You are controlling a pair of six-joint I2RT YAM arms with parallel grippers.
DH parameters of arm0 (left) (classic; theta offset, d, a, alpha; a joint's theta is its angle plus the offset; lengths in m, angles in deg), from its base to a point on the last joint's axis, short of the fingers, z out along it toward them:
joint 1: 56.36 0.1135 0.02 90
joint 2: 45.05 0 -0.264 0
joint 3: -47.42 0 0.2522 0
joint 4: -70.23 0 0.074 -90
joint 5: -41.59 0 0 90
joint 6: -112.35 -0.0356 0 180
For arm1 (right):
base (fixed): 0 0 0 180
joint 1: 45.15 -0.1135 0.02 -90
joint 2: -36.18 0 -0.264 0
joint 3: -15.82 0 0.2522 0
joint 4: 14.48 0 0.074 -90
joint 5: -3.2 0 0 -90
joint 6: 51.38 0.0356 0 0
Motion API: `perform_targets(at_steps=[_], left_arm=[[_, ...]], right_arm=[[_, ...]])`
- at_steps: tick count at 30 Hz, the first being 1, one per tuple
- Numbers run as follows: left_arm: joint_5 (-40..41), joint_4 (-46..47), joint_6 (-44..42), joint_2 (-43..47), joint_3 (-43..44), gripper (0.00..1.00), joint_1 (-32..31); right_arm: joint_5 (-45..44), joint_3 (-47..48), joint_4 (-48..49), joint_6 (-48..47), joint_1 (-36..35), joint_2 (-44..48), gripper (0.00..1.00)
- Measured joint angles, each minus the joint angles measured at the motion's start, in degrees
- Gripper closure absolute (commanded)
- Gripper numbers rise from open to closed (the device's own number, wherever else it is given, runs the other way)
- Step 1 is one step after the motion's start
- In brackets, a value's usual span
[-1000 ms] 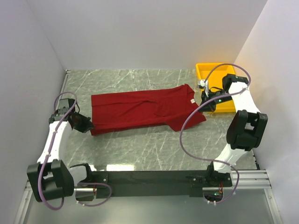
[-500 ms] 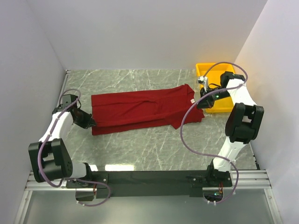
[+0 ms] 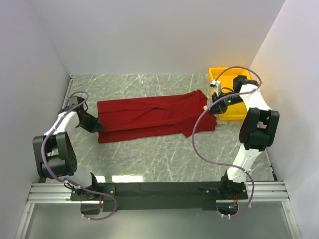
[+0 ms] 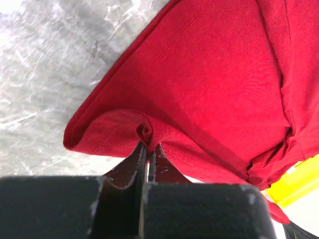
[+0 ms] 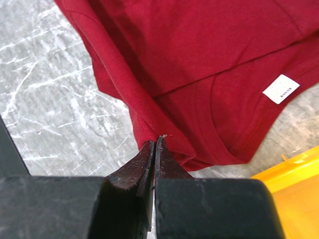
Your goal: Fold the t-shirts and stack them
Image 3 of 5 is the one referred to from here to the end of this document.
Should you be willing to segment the yellow plastic tray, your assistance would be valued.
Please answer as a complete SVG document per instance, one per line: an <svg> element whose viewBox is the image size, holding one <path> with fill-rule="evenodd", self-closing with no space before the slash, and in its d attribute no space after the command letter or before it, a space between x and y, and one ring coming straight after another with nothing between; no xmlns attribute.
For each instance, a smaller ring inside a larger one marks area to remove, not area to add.
<svg viewBox="0 0 319 239"><path fill-rule="evenodd" d="M215 80L217 76L227 69L227 67L211 67L209 68L210 80ZM221 88L223 93L229 93L233 88L233 79L238 75L246 76L251 80L249 71L241 68L232 68L221 75L218 81L221 82ZM219 114L220 120L243 120L247 114L246 106L243 102L228 106L227 111L224 114Z"/></svg>

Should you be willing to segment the red t shirt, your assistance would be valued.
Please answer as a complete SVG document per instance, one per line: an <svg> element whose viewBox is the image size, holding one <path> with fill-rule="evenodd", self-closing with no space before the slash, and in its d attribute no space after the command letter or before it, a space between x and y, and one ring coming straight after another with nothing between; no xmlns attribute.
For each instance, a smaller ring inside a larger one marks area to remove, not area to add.
<svg viewBox="0 0 319 239"><path fill-rule="evenodd" d="M143 137L214 131L217 119L205 112L207 97L201 90L182 95L99 101L103 131L99 143Z"/></svg>

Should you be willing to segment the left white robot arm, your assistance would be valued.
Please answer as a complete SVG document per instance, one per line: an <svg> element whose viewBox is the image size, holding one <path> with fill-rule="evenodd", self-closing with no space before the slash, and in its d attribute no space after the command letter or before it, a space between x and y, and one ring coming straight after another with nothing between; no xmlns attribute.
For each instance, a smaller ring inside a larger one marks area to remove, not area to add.
<svg viewBox="0 0 319 239"><path fill-rule="evenodd" d="M56 179L75 193L94 200L100 193L99 184L93 173L78 167L70 140L77 127L89 133L103 131L99 118L89 114L87 109L85 98L71 96L67 106L59 111L53 127L44 135L34 137L32 146L41 179Z"/></svg>

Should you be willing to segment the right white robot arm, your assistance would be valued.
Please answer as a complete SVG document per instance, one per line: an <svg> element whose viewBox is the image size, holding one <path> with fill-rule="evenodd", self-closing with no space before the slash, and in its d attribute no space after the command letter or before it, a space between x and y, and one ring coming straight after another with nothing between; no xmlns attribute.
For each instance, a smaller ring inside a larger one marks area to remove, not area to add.
<svg viewBox="0 0 319 239"><path fill-rule="evenodd" d="M225 199L234 196L246 198L245 181L256 158L272 145L280 114L272 110L259 91L259 83L238 75L233 80L233 89L222 92L221 82L213 80L210 86L216 91L212 101L218 103L210 111L210 115L223 114L228 107L244 103L247 113L239 132L240 148L234 159L233 167L229 167L221 178L219 194Z"/></svg>

